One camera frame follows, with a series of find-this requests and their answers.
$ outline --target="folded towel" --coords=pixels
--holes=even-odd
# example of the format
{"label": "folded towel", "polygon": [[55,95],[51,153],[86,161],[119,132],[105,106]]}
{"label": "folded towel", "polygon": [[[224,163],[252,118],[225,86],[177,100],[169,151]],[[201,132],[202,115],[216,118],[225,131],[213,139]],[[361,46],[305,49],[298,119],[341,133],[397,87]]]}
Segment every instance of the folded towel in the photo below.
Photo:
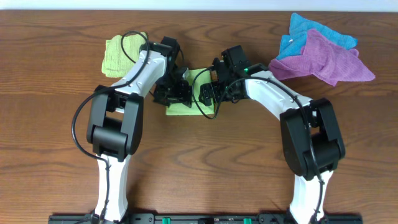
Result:
{"label": "folded towel", "polygon": [[[134,63],[130,61],[125,54],[123,53],[120,41],[121,36],[117,35],[113,37],[111,40],[107,40],[105,42],[105,56],[102,61],[102,72],[110,78],[121,78],[124,77],[134,66]],[[123,47],[127,54],[135,61],[138,60],[139,57],[139,47],[144,44],[145,41],[142,37],[138,35],[127,36],[123,40]],[[190,70],[189,75],[187,76],[187,80],[190,84],[192,84],[195,76],[202,71],[203,69]],[[200,108],[206,114],[214,113],[214,105],[213,103],[210,106],[205,106],[199,102],[198,97],[200,93],[200,86],[205,83],[211,82],[210,73],[204,72],[202,73],[195,82],[194,94],[197,99],[197,102]],[[166,115],[201,115],[199,109],[196,104],[192,104],[191,108],[187,106],[176,103],[171,104],[166,109]]]}
{"label": "folded towel", "polygon": [[356,49],[346,50],[336,45],[316,29],[308,31],[307,42],[301,55],[273,59],[269,70],[278,80],[314,74],[326,83],[335,86],[337,81],[371,81],[374,74],[358,58]]}
{"label": "folded towel", "polygon": [[307,31],[310,29],[316,29],[334,44],[346,50],[355,47],[358,43],[358,40],[352,36],[339,34],[327,26],[306,19],[297,13],[293,13],[290,18],[290,35],[282,36],[279,55],[276,59],[280,60],[288,56],[300,55],[300,50],[307,41]]}

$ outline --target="black metal base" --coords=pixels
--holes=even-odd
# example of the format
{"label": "black metal base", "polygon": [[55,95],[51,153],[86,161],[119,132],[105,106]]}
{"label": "black metal base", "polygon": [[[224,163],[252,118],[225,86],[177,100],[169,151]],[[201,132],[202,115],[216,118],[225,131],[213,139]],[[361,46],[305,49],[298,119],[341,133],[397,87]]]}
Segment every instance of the black metal base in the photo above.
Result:
{"label": "black metal base", "polygon": [[[90,218],[87,215],[52,215],[49,224],[74,224]],[[120,224],[294,224],[289,215],[260,213],[258,215],[154,215],[151,213],[129,214]],[[328,215],[321,223],[363,224],[359,215]]]}

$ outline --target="white wall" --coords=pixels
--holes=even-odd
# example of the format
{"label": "white wall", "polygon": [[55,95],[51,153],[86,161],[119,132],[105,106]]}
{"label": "white wall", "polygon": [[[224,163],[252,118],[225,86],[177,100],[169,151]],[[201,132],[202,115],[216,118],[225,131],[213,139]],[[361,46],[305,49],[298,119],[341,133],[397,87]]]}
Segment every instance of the white wall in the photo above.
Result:
{"label": "white wall", "polygon": [[398,12],[398,0],[0,0],[0,9]]}

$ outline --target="white arm segment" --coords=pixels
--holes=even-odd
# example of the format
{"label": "white arm segment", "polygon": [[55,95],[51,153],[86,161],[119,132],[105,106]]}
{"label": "white arm segment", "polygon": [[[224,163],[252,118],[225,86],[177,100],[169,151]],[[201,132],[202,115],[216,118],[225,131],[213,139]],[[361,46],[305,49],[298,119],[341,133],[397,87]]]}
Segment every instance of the white arm segment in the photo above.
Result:
{"label": "white arm segment", "polygon": [[[276,79],[270,71],[257,72],[251,76],[270,78],[272,81],[277,82],[290,91],[293,95],[297,95],[298,100],[300,100],[303,106],[309,105],[310,101],[312,100],[309,97],[299,95],[289,87],[285,86],[283,83],[278,81],[278,79]],[[246,92],[251,99],[258,101],[265,106],[277,119],[279,119],[279,115],[281,113],[287,111],[288,109],[299,108],[296,102],[283,90],[276,87],[274,84],[262,80],[246,80]]]}
{"label": "white arm segment", "polygon": [[[121,80],[114,83],[115,85],[125,84],[128,80],[132,79],[137,71],[144,63],[146,50],[142,50],[139,54],[139,60],[133,66],[129,73],[124,76]],[[155,82],[164,75],[166,71],[166,58],[158,52],[150,51],[147,65],[144,67],[140,75],[129,85],[123,88],[118,88],[116,91],[130,95],[131,93],[137,93],[138,95],[145,97],[148,94],[150,88]],[[117,109],[117,112],[123,113],[123,109]],[[127,181],[127,169],[131,155],[127,155],[123,162],[118,162],[118,159],[105,154],[101,155],[102,158],[109,161],[109,202],[106,206],[105,220],[109,221],[120,221],[126,210],[127,210],[127,198],[126,198],[126,181]],[[95,213],[101,215],[101,211],[104,208],[105,196],[106,196],[106,170],[105,163],[98,161],[99,167],[99,194],[98,203],[95,208]]]}
{"label": "white arm segment", "polygon": [[[323,200],[325,199],[326,187],[333,171],[321,173],[325,182],[323,185],[322,201],[319,207],[317,220],[319,221],[325,213],[323,212]],[[319,200],[319,180],[314,177],[312,180],[305,180],[304,177],[294,175],[294,195],[290,204],[290,212],[298,224],[308,224],[314,214]]]}
{"label": "white arm segment", "polygon": [[[297,96],[302,106],[310,104],[311,98],[299,95],[298,93],[285,86],[283,83],[278,81],[270,71],[257,72],[252,77],[270,78],[277,82],[293,95]],[[279,115],[288,109],[297,109],[299,106],[296,102],[280,88],[269,82],[261,80],[246,80],[246,92],[248,96],[261,103],[265,106],[277,119]],[[324,216],[323,213],[323,199],[325,198],[326,186],[329,178],[333,171],[326,171],[321,174],[325,184],[323,185],[322,203],[320,205],[320,213],[317,215],[317,219],[321,219]],[[298,224],[308,224],[311,216],[317,207],[320,186],[317,178],[313,178],[310,181],[295,175],[294,179],[294,196],[293,201],[290,204],[290,211]]]}

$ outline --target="light green towel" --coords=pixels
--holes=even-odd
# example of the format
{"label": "light green towel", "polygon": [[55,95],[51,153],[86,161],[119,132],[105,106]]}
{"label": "light green towel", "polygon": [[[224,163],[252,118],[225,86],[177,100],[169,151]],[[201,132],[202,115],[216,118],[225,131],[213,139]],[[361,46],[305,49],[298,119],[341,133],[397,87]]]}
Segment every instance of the light green towel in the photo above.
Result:
{"label": "light green towel", "polygon": [[[102,72],[110,78],[122,78],[124,77],[134,66],[134,63],[130,61],[123,53],[120,40],[121,36],[117,35],[113,37],[111,40],[107,40],[105,42],[105,56],[104,60],[102,61]],[[131,35],[127,36],[123,40],[123,47],[126,53],[133,59],[138,60],[139,57],[139,47],[144,44],[144,39],[139,35]],[[193,79],[195,76],[202,71],[203,69],[196,69],[191,70],[187,80],[189,84],[192,84]],[[210,72],[204,72],[201,74],[196,82],[194,88],[195,98],[200,106],[200,108],[206,114],[213,114],[214,113],[214,104],[213,101],[211,102],[210,106],[205,106],[203,103],[200,103],[198,100],[199,93],[200,93],[200,86],[205,83],[211,82],[210,79]],[[166,115],[201,115],[198,107],[193,102],[192,107],[188,108],[187,106],[183,105],[182,103],[171,104],[166,109]]]}

